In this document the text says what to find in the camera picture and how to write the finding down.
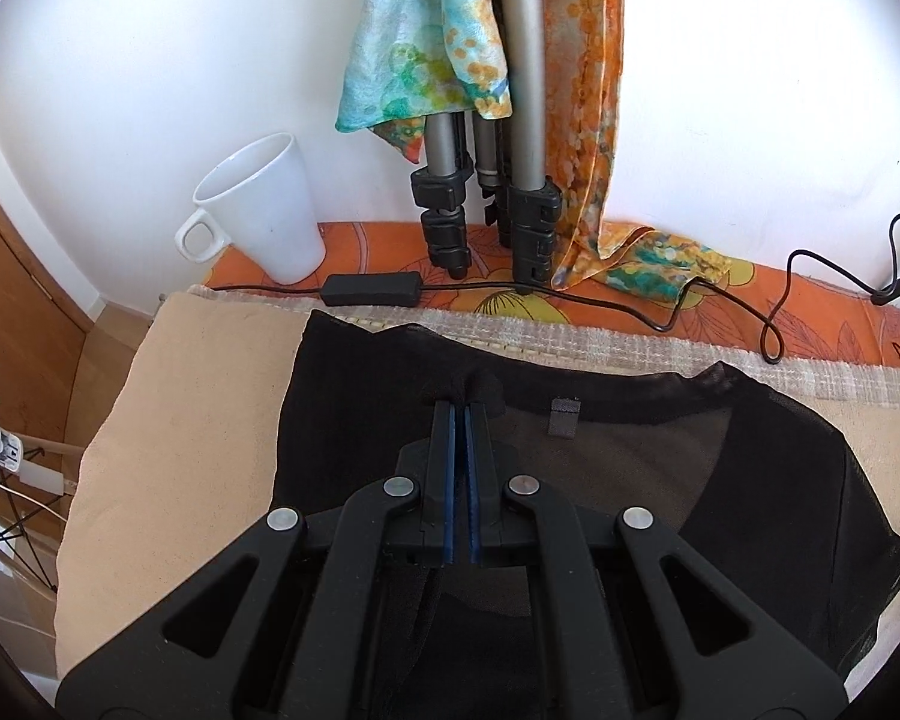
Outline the black sheer garment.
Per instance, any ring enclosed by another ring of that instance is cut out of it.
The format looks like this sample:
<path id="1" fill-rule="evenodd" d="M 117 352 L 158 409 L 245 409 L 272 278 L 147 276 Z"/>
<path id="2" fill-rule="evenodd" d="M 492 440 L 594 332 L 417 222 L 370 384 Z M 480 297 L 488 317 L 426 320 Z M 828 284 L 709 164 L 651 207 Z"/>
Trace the black sheer garment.
<path id="1" fill-rule="evenodd" d="M 391 475 L 444 401 L 486 406 L 521 469 L 575 504 L 650 509 L 839 673 L 875 642 L 900 589 L 900 535 L 836 426 L 726 364 L 564 371 L 318 312 L 279 416 L 272 499 L 340 507 Z"/>

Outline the beige pillow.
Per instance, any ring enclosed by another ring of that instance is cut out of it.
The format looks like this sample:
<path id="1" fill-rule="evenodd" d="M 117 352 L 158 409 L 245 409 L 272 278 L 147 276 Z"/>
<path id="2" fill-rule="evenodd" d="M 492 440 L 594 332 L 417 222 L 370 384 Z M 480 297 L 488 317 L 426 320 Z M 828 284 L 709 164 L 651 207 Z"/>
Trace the beige pillow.
<path id="1" fill-rule="evenodd" d="M 206 289 L 160 307 L 80 461 L 56 558 L 59 671 L 266 512 L 279 406 L 310 312 L 306 299 Z M 900 410 L 798 401 L 841 429 L 900 532 Z"/>

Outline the beige woven blanket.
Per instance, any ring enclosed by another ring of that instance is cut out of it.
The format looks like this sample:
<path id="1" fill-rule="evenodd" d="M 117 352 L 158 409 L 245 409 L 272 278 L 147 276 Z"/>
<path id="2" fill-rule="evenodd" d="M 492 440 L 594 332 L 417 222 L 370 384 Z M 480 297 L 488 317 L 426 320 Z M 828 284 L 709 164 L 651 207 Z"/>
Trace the beige woven blanket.
<path id="1" fill-rule="evenodd" d="M 900 410 L 900 369 L 824 359 L 767 364 L 744 349 L 681 338 L 647 337 L 567 323 L 406 307 L 330 307 L 326 312 L 370 332 L 420 325 L 494 355 L 551 367 L 615 374 L 676 372 L 696 376 L 716 362 L 736 367 L 782 394 Z"/>

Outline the wooden door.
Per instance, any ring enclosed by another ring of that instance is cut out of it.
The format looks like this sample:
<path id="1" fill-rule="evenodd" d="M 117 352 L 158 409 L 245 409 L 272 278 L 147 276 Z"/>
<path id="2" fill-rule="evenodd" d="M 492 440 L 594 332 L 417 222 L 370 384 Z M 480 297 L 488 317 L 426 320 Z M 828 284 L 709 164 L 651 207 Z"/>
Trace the wooden door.
<path id="1" fill-rule="evenodd" d="M 0 205 L 0 424 L 61 440 L 91 317 L 41 265 Z"/>

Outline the orange floral bed sheet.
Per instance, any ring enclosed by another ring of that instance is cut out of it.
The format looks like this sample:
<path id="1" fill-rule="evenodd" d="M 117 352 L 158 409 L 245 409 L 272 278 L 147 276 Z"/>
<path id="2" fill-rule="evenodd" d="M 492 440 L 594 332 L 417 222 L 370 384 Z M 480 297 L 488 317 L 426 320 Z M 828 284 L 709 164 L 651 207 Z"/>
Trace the orange floral bed sheet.
<path id="1" fill-rule="evenodd" d="M 520 296 L 500 288 L 499 284 L 510 278 L 510 252 L 500 247 L 492 227 L 473 226 L 468 231 L 471 268 L 468 277 L 458 283 L 430 265 L 416 223 L 326 223 L 320 232 L 326 257 L 313 275 L 297 284 L 301 289 L 317 288 L 334 273 L 417 271 L 436 287 L 422 298 L 422 304 L 430 309 L 570 323 L 640 335 L 650 332 L 639 320 L 622 312 L 554 296 Z M 727 294 L 689 294 L 671 334 L 681 340 L 756 353 L 761 322 L 746 309 L 754 307 L 767 316 L 784 286 L 782 271 L 737 260 L 720 281 L 720 288 Z M 875 307 L 862 296 L 797 277 L 774 323 L 781 330 L 789 358 L 900 369 L 897 307 Z"/>

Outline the white ceramic mug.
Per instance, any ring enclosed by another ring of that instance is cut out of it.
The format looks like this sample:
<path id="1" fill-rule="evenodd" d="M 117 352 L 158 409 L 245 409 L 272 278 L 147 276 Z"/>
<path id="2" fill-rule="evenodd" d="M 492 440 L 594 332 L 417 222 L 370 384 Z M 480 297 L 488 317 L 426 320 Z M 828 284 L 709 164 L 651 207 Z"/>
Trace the white ceramic mug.
<path id="1" fill-rule="evenodd" d="M 235 247 L 272 281 L 294 284 L 325 260 L 301 150 L 278 132 L 242 146 L 193 190 L 194 211 L 173 236 L 191 263 L 209 263 Z"/>

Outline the grey tripod with black clamps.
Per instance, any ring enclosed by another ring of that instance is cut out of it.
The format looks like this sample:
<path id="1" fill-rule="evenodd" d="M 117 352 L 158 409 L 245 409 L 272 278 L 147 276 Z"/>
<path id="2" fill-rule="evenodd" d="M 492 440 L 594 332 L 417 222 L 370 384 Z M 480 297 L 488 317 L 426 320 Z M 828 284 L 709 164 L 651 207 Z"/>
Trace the grey tripod with black clamps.
<path id="1" fill-rule="evenodd" d="M 432 265 L 453 280 L 468 275 L 464 200 L 470 177 L 491 200 L 489 223 L 512 252 L 515 289 L 548 288 L 562 200 L 546 176 L 546 57 L 543 0 L 493 0 L 504 23 L 514 114 L 498 124 L 479 115 L 429 115 L 427 163 L 411 174 L 414 203 Z"/>

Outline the teal floral silk scarf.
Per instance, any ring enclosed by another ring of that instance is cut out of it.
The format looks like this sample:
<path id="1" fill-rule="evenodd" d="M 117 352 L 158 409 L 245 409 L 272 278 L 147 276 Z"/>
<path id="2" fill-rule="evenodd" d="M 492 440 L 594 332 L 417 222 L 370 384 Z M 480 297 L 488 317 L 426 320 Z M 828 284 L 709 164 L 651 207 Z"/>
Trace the teal floral silk scarf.
<path id="1" fill-rule="evenodd" d="M 364 0 L 334 128 L 370 130 L 417 163 L 425 119 L 468 110 L 512 115 L 493 0 Z"/>

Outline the orange dotted silk scarf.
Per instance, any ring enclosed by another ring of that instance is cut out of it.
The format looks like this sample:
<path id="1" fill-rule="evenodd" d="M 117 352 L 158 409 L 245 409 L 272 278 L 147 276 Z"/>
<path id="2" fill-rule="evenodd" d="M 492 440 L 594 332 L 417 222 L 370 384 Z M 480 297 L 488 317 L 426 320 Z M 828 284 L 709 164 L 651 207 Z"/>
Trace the orange dotted silk scarf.
<path id="1" fill-rule="evenodd" d="M 543 2 L 546 172 L 564 200 L 549 286 L 593 280 L 673 305 L 694 278 L 724 281 L 731 260 L 717 250 L 611 216 L 624 0 Z"/>

